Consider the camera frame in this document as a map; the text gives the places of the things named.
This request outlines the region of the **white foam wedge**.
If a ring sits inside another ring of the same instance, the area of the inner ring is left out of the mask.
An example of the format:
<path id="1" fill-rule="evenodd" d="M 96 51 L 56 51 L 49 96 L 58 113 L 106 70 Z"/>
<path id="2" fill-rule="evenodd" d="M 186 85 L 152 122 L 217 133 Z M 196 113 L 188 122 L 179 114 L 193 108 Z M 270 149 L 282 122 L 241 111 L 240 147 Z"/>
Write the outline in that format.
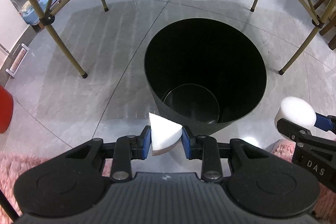
<path id="1" fill-rule="evenodd" d="M 182 125 L 149 113 L 152 155 L 159 156 L 171 151 L 182 136 Z"/>

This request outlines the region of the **white foam cylinder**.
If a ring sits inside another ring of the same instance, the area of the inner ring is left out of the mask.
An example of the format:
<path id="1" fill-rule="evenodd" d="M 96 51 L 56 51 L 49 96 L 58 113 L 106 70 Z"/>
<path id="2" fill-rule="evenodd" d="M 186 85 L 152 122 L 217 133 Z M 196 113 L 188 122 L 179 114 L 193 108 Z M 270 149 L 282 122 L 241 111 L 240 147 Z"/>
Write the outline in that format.
<path id="1" fill-rule="evenodd" d="M 317 120 L 316 113 L 312 106 L 298 97 L 285 97 L 275 116 L 274 125 L 277 128 L 277 122 L 280 119 L 286 119 L 303 128 L 311 130 Z"/>

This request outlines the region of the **black round trash bin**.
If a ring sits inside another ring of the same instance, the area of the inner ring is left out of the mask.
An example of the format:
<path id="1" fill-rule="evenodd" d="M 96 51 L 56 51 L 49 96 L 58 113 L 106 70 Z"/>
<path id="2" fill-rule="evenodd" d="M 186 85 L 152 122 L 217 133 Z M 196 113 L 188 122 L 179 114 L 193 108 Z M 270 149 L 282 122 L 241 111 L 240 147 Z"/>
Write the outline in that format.
<path id="1" fill-rule="evenodd" d="M 147 46 L 144 69 L 159 114 L 211 135 L 251 113 L 267 82 L 255 44 L 229 24 L 207 18 L 171 23 Z"/>

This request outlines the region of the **pink fluffy slipper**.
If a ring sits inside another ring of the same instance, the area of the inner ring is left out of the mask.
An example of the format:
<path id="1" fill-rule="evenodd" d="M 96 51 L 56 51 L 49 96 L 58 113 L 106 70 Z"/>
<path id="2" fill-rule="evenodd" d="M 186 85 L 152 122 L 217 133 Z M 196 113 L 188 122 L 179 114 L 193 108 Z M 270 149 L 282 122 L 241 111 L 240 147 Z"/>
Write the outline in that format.
<path id="1" fill-rule="evenodd" d="M 271 149 L 270 153 L 283 159 L 285 161 L 291 162 L 295 150 L 295 142 L 287 139 L 280 139 L 276 142 Z"/>

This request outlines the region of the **red plastic bucket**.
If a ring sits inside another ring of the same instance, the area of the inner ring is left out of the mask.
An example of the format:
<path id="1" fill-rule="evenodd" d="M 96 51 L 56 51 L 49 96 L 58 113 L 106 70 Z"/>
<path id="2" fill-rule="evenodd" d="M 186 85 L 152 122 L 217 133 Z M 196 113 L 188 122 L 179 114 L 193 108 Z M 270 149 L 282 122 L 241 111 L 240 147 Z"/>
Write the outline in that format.
<path id="1" fill-rule="evenodd" d="M 0 133 L 5 133 L 8 129 L 14 109 L 13 96 L 2 86 L 0 86 Z"/>

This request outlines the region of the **white floor squeegee mop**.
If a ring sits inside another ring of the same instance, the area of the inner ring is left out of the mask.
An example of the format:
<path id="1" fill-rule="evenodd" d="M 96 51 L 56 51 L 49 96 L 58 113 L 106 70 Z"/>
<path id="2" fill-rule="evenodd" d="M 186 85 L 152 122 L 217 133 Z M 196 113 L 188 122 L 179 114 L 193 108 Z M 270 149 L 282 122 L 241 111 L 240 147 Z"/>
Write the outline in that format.
<path id="1" fill-rule="evenodd" d="M 21 63 L 29 53 L 30 49 L 24 43 L 18 44 L 12 52 L 9 52 L 2 44 L 1 49 L 5 50 L 8 54 L 7 59 L 2 65 L 2 69 L 4 69 L 12 79 L 14 79 Z"/>

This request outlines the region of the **blue pet feeder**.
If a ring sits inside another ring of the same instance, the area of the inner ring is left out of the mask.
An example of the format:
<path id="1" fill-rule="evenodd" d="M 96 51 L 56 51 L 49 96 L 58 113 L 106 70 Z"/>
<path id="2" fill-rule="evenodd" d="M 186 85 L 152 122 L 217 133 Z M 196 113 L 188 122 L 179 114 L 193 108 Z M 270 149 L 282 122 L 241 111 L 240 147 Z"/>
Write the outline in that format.
<path id="1" fill-rule="evenodd" d="M 56 4 L 60 3 L 62 0 L 51 0 L 50 8 L 47 8 L 49 0 L 37 0 L 39 6 L 43 10 L 44 13 L 47 14 L 45 22 L 53 23 L 55 20 L 54 16 L 49 15 L 49 9 L 52 9 Z M 31 26 L 43 27 L 43 24 L 40 21 L 37 13 L 35 12 L 33 5 L 30 3 L 29 0 L 11 0 L 12 4 L 15 6 L 17 11 L 19 12 L 20 16 L 23 20 Z"/>

